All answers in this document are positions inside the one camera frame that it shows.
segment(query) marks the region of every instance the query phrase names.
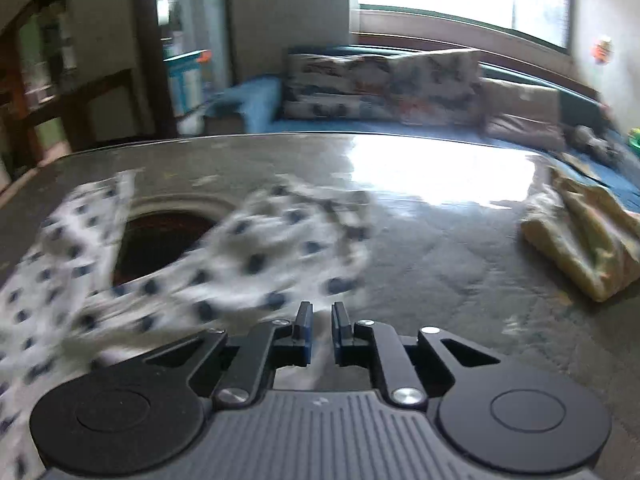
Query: folded yellow cloth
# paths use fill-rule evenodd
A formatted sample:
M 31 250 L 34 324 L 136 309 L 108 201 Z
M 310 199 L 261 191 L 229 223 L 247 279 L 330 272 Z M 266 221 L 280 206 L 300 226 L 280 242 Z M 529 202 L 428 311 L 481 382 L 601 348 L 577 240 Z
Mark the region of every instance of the folded yellow cloth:
M 595 301 L 640 278 L 640 216 L 602 186 L 551 167 L 552 182 L 527 200 L 525 239 Z

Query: window frame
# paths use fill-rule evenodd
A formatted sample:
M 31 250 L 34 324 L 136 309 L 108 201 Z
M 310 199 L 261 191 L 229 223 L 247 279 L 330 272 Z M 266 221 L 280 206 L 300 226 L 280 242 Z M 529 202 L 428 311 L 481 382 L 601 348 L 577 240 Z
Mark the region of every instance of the window frame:
M 386 10 L 388 12 L 404 12 L 407 14 L 419 14 L 421 16 L 429 16 L 430 18 L 441 18 L 443 20 L 451 20 L 452 22 L 467 23 L 469 25 L 475 25 L 476 27 L 488 28 L 490 30 L 495 30 L 503 34 L 516 36 L 517 38 L 521 38 L 522 40 L 530 41 L 531 43 L 536 43 L 546 48 L 550 48 L 551 50 L 555 50 L 560 54 L 571 56 L 572 44 L 573 44 L 575 0 L 569 0 L 568 3 L 569 3 L 569 12 L 568 12 L 569 15 L 567 19 L 567 28 L 566 28 L 566 46 L 559 46 L 559 45 L 553 44 L 549 41 L 542 40 L 541 38 L 537 38 L 525 32 L 520 32 L 519 30 L 515 30 L 514 28 L 500 27 L 499 25 L 492 25 L 491 23 L 480 22 L 478 20 L 473 20 L 471 18 L 464 18 L 463 16 L 446 14 L 444 12 L 437 12 L 435 10 L 413 9 L 411 7 L 396 7 L 396 6 L 384 6 L 384 5 L 373 5 L 373 4 L 361 4 L 361 3 L 358 3 L 358 10 Z

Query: gray table top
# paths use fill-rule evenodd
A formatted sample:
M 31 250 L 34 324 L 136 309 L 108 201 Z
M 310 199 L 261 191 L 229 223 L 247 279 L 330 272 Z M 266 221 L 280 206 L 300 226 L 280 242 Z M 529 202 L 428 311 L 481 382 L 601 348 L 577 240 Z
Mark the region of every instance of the gray table top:
M 366 301 L 353 319 L 416 333 L 441 326 L 559 370 L 592 388 L 614 416 L 597 471 L 640 470 L 639 287 L 606 304 L 585 298 L 518 236 L 523 200 L 546 179 L 530 152 L 366 134 L 199 137 L 78 153 L 43 168 L 0 210 L 0 283 L 39 224 L 75 186 L 137 169 L 136 197 L 213 194 L 239 204 L 274 174 L 369 189 L 374 229 Z M 323 386 L 344 376 L 327 375 Z

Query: silver screw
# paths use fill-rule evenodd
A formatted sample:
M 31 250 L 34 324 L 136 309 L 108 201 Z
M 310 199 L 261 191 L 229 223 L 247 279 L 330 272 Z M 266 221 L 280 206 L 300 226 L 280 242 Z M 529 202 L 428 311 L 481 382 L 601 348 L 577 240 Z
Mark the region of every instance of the silver screw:
M 242 404 L 249 398 L 249 392 L 242 388 L 225 388 L 218 393 L 218 399 L 228 404 Z
M 424 393 L 415 388 L 398 388 L 391 394 L 391 398 L 398 404 L 413 406 L 420 404 L 424 400 Z

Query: polka dot cloth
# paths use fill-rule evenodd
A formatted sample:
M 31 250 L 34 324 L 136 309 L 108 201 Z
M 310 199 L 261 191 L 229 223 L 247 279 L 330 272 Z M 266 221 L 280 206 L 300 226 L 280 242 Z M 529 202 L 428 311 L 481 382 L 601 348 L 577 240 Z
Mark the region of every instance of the polka dot cloth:
M 63 381 L 204 328 L 245 333 L 291 319 L 300 301 L 324 316 L 314 332 L 329 338 L 331 304 L 360 303 L 368 194 L 290 176 L 247 197 L 176 262 L 111 286 L 133 176 L 70 193 L 0 290 L 0 479 L 42 473 L 29 416 Z

